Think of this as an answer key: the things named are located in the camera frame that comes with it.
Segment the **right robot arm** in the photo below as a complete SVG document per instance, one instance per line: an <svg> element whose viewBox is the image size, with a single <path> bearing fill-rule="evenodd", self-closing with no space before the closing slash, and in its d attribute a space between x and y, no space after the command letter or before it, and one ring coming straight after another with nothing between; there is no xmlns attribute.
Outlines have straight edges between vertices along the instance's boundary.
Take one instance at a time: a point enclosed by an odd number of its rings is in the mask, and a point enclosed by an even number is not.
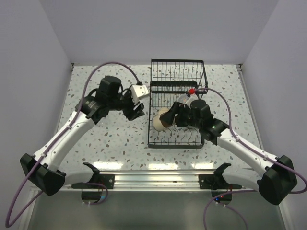
<svg viewBox="0 0 307 230"><path fill-rule="evenodd" d="M235 154L252 168L250 171L232 169L229 163L224 163L214 172L213 181L219 188L241 185L258 191L266 201L278 205L297 185L290 158L277 157L243 139L228 124L214 118L204 100L174 102L170 109L161 109L153 119L157 131L172 125L198 129L201 139Z"/></svg>

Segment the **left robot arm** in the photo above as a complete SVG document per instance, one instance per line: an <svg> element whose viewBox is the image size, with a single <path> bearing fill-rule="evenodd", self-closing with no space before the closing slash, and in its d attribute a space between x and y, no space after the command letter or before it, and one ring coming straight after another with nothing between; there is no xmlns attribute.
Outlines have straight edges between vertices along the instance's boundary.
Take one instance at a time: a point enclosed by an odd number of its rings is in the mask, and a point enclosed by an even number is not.
<svg viewBox="0 0 307 230"><path fill-rule="evenodd" d="M121 111L129 121L143 116L141 98L148 94L148 88L142 83L124 89L119 78L102 78L99 87L79 101L65 125L44 147L33 155L26 153L21 157L26 178L48 196L54 195L65 185L99 187L102 177L92 164L84 162L83 168L72 173L61 172L59 166L80 138L110 111Z"/></svg>

